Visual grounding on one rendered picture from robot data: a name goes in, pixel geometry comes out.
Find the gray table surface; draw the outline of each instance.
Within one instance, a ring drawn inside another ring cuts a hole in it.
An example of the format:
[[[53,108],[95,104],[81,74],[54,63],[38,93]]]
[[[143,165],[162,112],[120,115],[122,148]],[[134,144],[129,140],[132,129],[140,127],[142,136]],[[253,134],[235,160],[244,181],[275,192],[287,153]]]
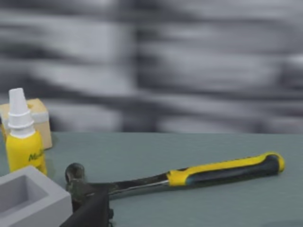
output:
[[[72,162],[89,181],[128,180],[277,151],[280,176],[115,199],[116,227],[303,227],[303,136],[260,134],[53,133],[49,177],[64,186]],[[0,175],[8,173],[0,140]]]

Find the white bottle cap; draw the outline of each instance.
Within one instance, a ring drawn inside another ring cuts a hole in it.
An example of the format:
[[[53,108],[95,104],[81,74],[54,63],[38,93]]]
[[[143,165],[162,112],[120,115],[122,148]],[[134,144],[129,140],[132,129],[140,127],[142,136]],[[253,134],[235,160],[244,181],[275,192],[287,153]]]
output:
[[[21,139],[35,133],[34,120],[22,88],[9,91],[9,128],[12,136]]]

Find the yellow and black handle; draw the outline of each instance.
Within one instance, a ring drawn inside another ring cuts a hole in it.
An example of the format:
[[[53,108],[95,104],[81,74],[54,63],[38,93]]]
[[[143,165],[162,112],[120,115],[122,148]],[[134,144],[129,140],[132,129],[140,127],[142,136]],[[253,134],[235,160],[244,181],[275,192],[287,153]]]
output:
[[[170,186],[213,184],[277,175],[284,167],[280,154],[268,152],[255,157],[171,170],[166,176]]]

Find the gray blurry wall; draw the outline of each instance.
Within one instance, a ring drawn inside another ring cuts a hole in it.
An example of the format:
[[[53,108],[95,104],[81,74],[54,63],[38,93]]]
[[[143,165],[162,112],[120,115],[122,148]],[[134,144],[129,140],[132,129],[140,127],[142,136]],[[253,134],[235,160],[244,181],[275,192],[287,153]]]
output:
[[[0,0],[0,103],[53,131],[303,132],[298,0]]]

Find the yellow bottle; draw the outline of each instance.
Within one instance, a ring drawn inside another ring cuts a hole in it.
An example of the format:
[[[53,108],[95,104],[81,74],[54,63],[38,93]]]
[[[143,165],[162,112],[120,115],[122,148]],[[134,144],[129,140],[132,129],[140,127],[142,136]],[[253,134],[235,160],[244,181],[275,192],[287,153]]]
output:
[[[42,137],[34,129],[22,88],[9,91],[9,128],[6,152],[10,171],[34,166],[47,175]]]

